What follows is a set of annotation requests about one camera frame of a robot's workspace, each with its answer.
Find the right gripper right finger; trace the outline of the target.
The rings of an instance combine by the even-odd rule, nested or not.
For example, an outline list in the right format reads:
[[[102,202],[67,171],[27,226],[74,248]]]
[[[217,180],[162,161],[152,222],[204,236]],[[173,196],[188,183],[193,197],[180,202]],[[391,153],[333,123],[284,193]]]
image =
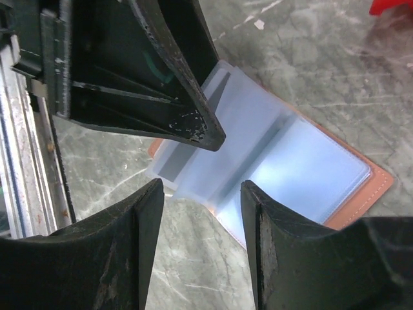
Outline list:
[[[412,308],[412,218],[362,217],[336,231],[252,181],[241,212],[256,309]]]

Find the brown leather card holder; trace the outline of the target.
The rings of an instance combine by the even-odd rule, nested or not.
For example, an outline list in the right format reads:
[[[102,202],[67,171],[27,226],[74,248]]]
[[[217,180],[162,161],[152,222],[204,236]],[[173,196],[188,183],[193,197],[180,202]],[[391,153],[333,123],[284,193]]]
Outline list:
[[[175,198],[204,205],[245,244],[240,188],[253,181],[272,199],[332,229],[362,217],[392,186],[392,175],[326,128],[219,61],[202,86],[227,132],[218,151],[155,141],[147,174]]]

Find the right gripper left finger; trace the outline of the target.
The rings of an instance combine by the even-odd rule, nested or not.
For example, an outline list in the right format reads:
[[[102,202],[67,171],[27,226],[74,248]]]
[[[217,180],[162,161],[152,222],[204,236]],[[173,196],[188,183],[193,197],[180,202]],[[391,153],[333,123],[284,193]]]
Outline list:
[[[49,236],[1,240],[1,308],[144,309],[164,200],[154,179]]]

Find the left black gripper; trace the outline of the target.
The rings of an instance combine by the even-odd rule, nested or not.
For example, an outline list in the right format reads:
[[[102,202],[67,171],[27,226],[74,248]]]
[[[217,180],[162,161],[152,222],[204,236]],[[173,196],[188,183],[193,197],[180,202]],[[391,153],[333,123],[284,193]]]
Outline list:
[[[53,114],[86,128],[206,148],[201,116],[150,44],[131,1],[2,1],[13,70],[40,82]]]

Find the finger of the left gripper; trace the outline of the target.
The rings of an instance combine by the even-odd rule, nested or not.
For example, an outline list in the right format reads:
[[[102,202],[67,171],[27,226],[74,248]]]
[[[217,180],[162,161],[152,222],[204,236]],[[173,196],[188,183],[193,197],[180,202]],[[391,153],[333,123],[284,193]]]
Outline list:
[[[130,7],[150,44],[171,71],[172,80],[183,89],[178,101],[195,109],[201,116],[203,133],[207,133],[210,110],[201,85],[217,64],[218,56],[199,2],[131,1]],[[217,144],[217,150],[223,142]]]

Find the magnetic stripe card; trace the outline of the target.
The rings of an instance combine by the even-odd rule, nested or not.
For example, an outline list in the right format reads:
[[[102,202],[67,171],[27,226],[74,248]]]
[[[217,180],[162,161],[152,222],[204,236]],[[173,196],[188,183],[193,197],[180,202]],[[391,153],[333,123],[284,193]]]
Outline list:
[[[229,76],[230,73],[228,71],[219,69],[205,87],[205,97],[208,100],[208,108],[210,110],[206,118],[206,133],[196,134],[197,140],[191,145],[169,141],[163,152],[157,157],[153,170],[157,172],[160,178],[176,182],[179,173],[188,163],[191,156],[194,155],[199,145],[207,147],[208,150],[211,147],[215,147],[214,150],[217,150],[217,144],[223,142],[223,129],[216,129],[217,118],[215,116],[212,117],[212,115],[216,112],[219,99]]]

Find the red bin with cards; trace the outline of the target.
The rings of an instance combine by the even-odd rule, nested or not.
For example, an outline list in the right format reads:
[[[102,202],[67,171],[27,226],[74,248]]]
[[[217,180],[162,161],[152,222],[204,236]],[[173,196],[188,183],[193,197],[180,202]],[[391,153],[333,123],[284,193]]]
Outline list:
[[[369,14],[371,16],[381,16],[385,10],[393,9],[401,5],[407,5],[412,9],[413,0],[373,0]]]

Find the aluminium rail frame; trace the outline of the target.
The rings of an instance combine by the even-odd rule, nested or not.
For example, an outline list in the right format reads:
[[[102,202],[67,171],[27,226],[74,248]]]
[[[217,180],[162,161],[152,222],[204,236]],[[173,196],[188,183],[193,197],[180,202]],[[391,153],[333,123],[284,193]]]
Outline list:
[[[1,191],[12,238],[49,235],[76,221],[54,122],[37,81],[14,72],[15,35],[1,34]]]

